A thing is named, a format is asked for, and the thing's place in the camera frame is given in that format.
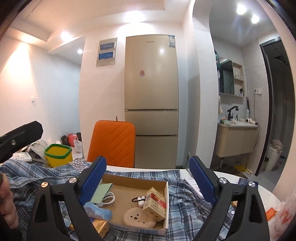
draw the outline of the yellow bucket with green rim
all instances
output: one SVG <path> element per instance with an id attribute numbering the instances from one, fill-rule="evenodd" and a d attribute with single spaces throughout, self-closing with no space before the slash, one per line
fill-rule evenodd
<path id="1" fill-rule="evenodd" d="M 73 161 L 72 148 L 61 144 L 51 144 L 45 149 L 44 154 L 51 167 L 66 165 Z"/>

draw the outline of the finger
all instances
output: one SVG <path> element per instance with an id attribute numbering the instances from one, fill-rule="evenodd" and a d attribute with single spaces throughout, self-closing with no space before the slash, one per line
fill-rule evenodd
<path id="1" fill-rule="evenodd" d="M 13 205 L 13 210 L 10 214 L 4 215 L 3 217 L 9 226 L 13 225 L 17 217 L 17 210 L 15 206 Z"/>
<path id="2" fill-rule="evenodd" d="M 13 194 L 11 191 L 9 191 L 8 196 L 3 200 L 3 204 L 0 205 L 0 212 L 3 215 L 10 214 L 12 212 L 13 207 Z"/>
<path id="3" fill-rule="evenodd" d="M 3 177 L 3 182 L 0 186 L 0 197 L 4 199 L 4 198 L 6 198 L 6 196 L 8 195 L 8 193 L 10 191 L 10 186 L 9 186 L 9 181 L 8 181 L 7 176 L 2 173 L 2 177 Z"/>
<path id="4" fill-rule="evenodd" d="M 11 229 L 16 229 L 18 227 L 18 215 L 16 213 L 15 221 L 12 225 L 9 226 Z"/>

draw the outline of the plaid fabric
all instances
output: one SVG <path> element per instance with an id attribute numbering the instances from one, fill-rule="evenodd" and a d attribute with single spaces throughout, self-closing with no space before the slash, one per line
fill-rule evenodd
<path id="1" fill-rule="evenodd" d="M 91 163 L 84 162 L 86 167 Z M 26 237 L 26 230 L 29 221 L 30 212 L 34 203 L 36 192 L 41 183 L 46 178 L 50 185 L 65 183 L 70 177 L 78 177 L 80 171 L 71 164 L 56 167 L 45 168 L 31 165 L 25 162 L 8 160 L 0 166 L 0 172 L 6 173 L 9 177 L 10 188 L 14 194 L 14 202 L 19 216 L 19 229 Z M 168 181 L 169 184 L 169 222 L 168 230 L 165 236 L 153 236 L 147 234 L 138 234 L 132 232 L 120 231 L 111 228 L 105 236 L 105 240 L 192 240 L 206 217 L 208 216 L 211 205 L 195 197 L 191 187 L 180 178 L 178 170 L 163 172 L 110 172 L 113 175 L 120 175 L 133 178 L 148 180 Z M 70 224 L 65 204 L 61 202 L 61 209 L 66 226 Z M 218 240 L 226 237 L 233 215 L 229 210 L 224 226 L 221 229 Z M 75 232 L 69 231 L 70 237 L 78 240 Z"/>

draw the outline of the refrigerator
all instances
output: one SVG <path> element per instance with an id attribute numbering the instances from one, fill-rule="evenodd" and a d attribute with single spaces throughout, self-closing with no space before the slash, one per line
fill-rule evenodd
<path id="1" fill-rule="evenodd" d="M 136 127 L 135 168 L 176 167 L 178 88 L 175 36 L 126 38 L 125 121 Z"/>

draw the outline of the screw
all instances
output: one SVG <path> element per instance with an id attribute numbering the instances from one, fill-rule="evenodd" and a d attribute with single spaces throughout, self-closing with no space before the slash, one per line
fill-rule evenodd
<path id="1" fill-rule="evenodd" d="M 227 179 L 225 177 L 221 177 L 219 178 L 219 182 L 225 184 L 227 183 Z"/>
<path id="2" fill-rule="evenodd" d="M 46 188 L 46 187 L 48 186 L 48 183 L 47 183 L 47 182 L 43 182 L 43 183 L 41 184 L 41 186 L 42 186 L 43 188 Z"/>
<path id="3" fill-rule="evenodd" d="M 256 186 L 254 182 L 249 182 L 248 184 L 249 184 L 249 186 L 252 187 L 252 188 Z"/>
<path id="4" fill-rule="evenodd" d="M 75 177 L 71 177 L 69 179 L 69 183 L 76 183 L 76 181 L 77 181 L 77 178 L 75 178 Z"/>

